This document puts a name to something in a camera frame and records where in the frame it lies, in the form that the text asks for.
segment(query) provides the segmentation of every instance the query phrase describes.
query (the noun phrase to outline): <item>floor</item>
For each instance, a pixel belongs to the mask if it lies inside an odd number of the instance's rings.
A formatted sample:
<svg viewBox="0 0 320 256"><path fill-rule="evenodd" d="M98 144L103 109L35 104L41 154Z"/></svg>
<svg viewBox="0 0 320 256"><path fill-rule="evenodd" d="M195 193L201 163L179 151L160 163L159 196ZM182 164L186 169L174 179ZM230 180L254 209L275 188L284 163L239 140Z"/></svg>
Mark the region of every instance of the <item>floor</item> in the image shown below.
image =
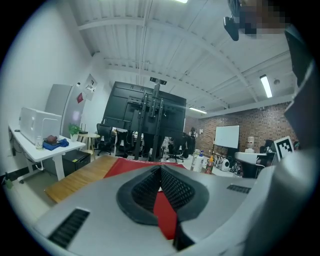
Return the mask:
<svg viewBox="0 0 320 256"><path fill-rule="evenodd" d="M96 159L105 154L108 153L102 153L100 156L96 155ZM204 158L204 166L207 164L207 159L207 157ZM181 160L177 161L190 170L192 164L191 155L183 163ZM45 194L44 189L57 181L57 176L44 171L25 179L24 184L20 184L18 180L14 180L11 189L4 186L4 191L11 206L23 223L32 226L45 212L56 204Z"/></svg>

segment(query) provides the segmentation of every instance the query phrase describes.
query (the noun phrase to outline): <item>computer monitor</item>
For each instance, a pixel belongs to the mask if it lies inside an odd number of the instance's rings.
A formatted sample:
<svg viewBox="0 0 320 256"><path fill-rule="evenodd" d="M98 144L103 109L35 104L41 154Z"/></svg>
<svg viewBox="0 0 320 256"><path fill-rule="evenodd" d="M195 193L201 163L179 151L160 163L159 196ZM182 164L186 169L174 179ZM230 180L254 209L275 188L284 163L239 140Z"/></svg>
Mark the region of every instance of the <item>computer monitor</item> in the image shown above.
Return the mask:
<svg viewBox="0 0 320 256"><path fill-rule="evenodd" d="M148 102L143 118L142 133L154 135L156 132L158 111L149 116L149 108L153 104L154 89L135 84L116 81L106 104L103 124L129 131L138 131L143 108L143 99L148 95ZM184 131L186 116L186 99L159 91L158 99L163 99L163 110L159 136L181 137Z"/></svg>

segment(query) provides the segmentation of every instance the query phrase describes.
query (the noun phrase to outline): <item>fluorescent light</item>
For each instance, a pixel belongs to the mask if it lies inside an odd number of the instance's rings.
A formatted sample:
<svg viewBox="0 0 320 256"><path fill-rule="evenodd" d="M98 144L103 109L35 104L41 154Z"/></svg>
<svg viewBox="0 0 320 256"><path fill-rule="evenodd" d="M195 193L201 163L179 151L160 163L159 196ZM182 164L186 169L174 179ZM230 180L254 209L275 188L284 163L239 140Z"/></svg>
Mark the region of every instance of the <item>fluorescent light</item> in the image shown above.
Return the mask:
<svg viewBox="0 0 320 256"><path fill-rule="evenodd" d="M183 4L186 4L188 2L188 0L176 0L177 2L180 2L180 3L183 3Z"/></svg>
<svg viewBox="0 0 320 256"><path fill-rule="evenodd" d="M269 84L267 76L264 74L263 76L260 76L260 79L261 79L261 82L263 84L266 96L268 98L271 98L272 97L272 92L271 92L271 88L270 88L270 84Z"/></svg>
<svg viewBox="0 0 320 256"><path fill-rule="evenodd" d="M191 110L194 110L194 111L198 111L200 113L203 113L203 114L206 114L207 112L205 111L202 111L202 110L199 110L199 109L196 109L196 108L193 108L193 107L190 107Z"/></svg>

